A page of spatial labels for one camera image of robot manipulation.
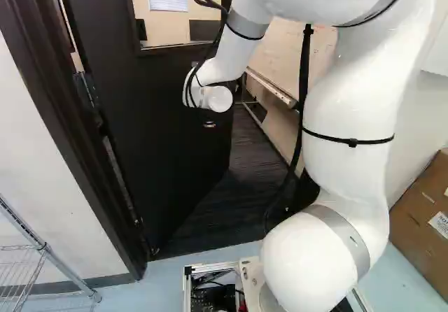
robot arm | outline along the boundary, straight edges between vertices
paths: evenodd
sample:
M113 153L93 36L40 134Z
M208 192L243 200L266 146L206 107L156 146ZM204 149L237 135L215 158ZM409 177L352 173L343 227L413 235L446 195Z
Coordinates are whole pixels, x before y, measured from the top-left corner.
M258 43L245 37L262 35L273 16L340 27L333 66L310 89L304 107L302 152L321 192L263 241L266 282L288 312L329 311L384 251L386 163L434 5L435 0L233 0L216 57L197 72L197 105L225 111L230 92L201 85L239 77Z

black wall trim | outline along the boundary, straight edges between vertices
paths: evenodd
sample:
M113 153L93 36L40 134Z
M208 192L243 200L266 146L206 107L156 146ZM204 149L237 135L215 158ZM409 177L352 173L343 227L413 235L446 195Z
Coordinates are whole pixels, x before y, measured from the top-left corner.
M138 229L90 114L76 95L51 0L0 0L0 29L29 93L85 198L133 279L146 268Z
M219 20L190 20L191 41L212 41L215 39L221 26Z

beige wall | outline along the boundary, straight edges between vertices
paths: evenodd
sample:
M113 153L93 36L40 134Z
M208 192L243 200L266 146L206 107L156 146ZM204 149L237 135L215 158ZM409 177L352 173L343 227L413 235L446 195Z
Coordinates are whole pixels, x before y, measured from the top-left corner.
M78 48L76 47L75 38L73 37L73 33L71 32L71 27L70 27L69 19L67 18L67 13L65 12L64 3L62 0L59 0L59 2L62 4L61 5L62 15L64 16L65 22L67 24L71 42L73 43L73 46L75 48L75 51L70 54L71 60L73 61L73 65L75 66L75 70L77 72L84 72L84 66L83 66L83 63L81 62L81 58L79 57L79 52L78 52Z
M132 0L135 17L144 19L147 41L143 47L190 42L189 20L220 20L219 10L205 8L188 0L188 12L150 11L149 0Z

black cable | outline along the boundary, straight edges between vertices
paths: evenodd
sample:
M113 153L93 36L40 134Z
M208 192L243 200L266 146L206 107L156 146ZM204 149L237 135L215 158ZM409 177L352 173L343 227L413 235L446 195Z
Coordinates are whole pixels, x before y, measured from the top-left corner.
M213 40L212 44L210 45L209 49L207 50L204 58L199 62L199 64L196 65L196 67L191 72L190 76L187 79L186 87L185 87L185 103L189 107L190 102L188 101L188 97L190 97L193 107L197 108L196 103L193 99L193 94L191 92L191 84L193 82L193 78L196 76L196 73L199 71L201 66L207 61L209 58L210 53L213 51L213 49L216 47L216 45L219 42L219 39L221 37L221 34L223 33L225 21L227 20L228 12L227 10L220 4L216 3L213 0L194 0L197 4L200 6L206 6L208 8L215 8L221 11L221 24L220 29L218 33L216 34L215 39Z
M295 140L294 154L288 171L286 172L286 176L279 189L275 192L274 201L266 208L266 211L263 214L263 229L265 230L265 235L269 232L268 223L271 211L282 200L286 187L295 175L295 168L299 161L300 151L302 150L303 109L308 93L309 49L311 44L311 35L313 33L314 30L311 28L311 24L306 24L305 29L303 30L302 54L300 55L299 101L295 106L295 109L299 112L299 127L297 131L297 138Z
M209 282L201 283L200 286L203 286L203 285L206 285L206 284L210 284L210 283L211 283L211 284L215 284L215 285L217 285L217 286L227 286L226 284L222 284L222 283L218 283L218 282L213 282L213 281L209 281ZM239 294L244 295L244 292L242 292L241 290L238 290L237 288L235 288L234 290L235 290L235 292L238 292Z

metal wire rack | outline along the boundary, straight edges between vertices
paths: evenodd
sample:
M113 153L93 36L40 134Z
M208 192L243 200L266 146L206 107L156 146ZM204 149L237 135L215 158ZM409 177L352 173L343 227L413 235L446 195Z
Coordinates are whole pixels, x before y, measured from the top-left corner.
M0 312L22 309L45 260L36 246L0 246Z
M52 250L0 194L0 214L30 242L28 246L0 246L0 312L92 312L101 295L89 288ZM32 296L34 304L25 302L32 291L45 261L51 262L80 292L75 295Z

